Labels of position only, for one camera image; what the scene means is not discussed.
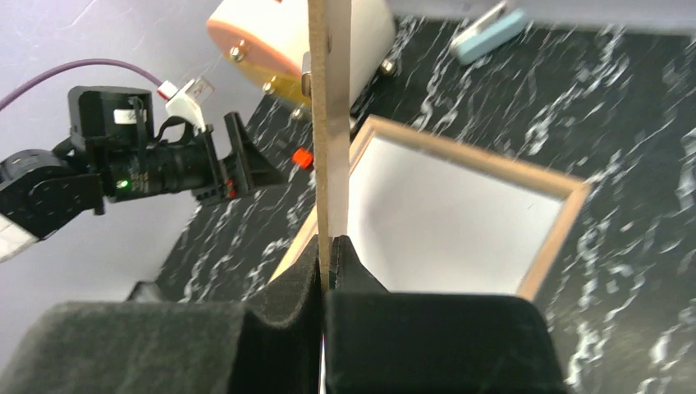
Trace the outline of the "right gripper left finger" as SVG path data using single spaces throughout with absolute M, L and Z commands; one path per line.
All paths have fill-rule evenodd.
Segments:
M 64 303 L 29 329 L 4 393 L 316 393 L 317 241 L 242 302 Z

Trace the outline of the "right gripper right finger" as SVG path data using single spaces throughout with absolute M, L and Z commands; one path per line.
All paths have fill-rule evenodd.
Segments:
M 348 236 L 332 242 L 329 393 L 565 393 L 547 325 L 512 295 L 388 291 Z

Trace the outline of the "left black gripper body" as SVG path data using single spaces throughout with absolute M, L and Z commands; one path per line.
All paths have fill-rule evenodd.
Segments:
M 203 206 L 249 197 L 269 188 L 284 186 L 286 177 L 259 151 L 248 135 L 237 112 L 224 116 L 231 152 L 219 158 L 210 129 L 199 133 L 194 142 L 202 149 L 203 179 L 193 196 Z

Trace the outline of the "white wooden picture frame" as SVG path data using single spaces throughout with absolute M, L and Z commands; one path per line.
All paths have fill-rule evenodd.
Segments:
M 417 131 L 377 116 L 371 116 L 365 121 L 350 146 L 350 176 L 369 143 L 376 137 L 561 201 L 560 212 L 517 292 L 506 294 L 526 300 L 534 299 L 579 215 L 590 191 L 589 184 L 574 176 L 470 144 L 460 144 L 447 137 Z

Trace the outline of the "brown cardboard backing board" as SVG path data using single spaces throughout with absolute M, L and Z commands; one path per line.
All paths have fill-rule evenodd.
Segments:
M 332 243 L 347 232 L 350 170 L 351 2 L 308 2 L 318 262 L 330 287 Z

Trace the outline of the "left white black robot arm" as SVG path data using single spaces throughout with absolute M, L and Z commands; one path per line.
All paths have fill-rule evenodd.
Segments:
M 106 203 L 190 192 L 202 206 L 286 184 L 236 112 L 224 117 L 231 152 L 219 158 L 199 102 L 170 84 L 167 120 L 155 126 L 145 89 L 77 86 L 68 94 L 69 137 L 1 163 L 1 258 L 9 260 Z

